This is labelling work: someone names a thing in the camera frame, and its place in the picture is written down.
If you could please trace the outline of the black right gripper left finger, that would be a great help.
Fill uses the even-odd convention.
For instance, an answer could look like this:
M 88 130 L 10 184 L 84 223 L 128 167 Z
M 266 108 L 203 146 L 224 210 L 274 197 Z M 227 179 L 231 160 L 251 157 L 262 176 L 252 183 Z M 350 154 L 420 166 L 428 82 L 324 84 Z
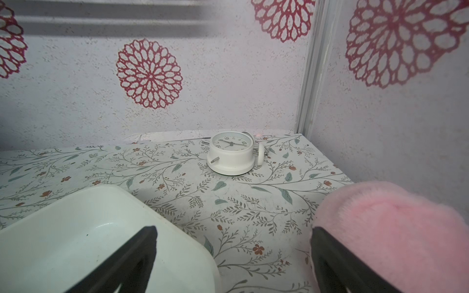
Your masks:
M 144 293 L 156 259 L 158 231 L 139 230 L 69 293 Z

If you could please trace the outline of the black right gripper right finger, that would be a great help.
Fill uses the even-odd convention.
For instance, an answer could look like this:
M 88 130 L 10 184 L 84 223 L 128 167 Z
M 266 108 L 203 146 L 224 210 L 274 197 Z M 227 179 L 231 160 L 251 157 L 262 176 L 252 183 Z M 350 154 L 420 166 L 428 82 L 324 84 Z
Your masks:
M 312 230 L 311 260 L 322 293 L 397 293 L 348 248 L 322 227 Z

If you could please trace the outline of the white plastic storage box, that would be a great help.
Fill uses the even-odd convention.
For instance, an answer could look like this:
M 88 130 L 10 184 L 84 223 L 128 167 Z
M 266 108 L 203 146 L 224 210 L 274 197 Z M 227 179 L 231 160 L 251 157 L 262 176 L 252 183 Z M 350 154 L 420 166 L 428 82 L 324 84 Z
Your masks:
M 157 231 L 149 293 L 219 293 L 207 249 L 129 192 L 87 188 L 1 231 L 1 291 L 64 293 L 141 229 Z

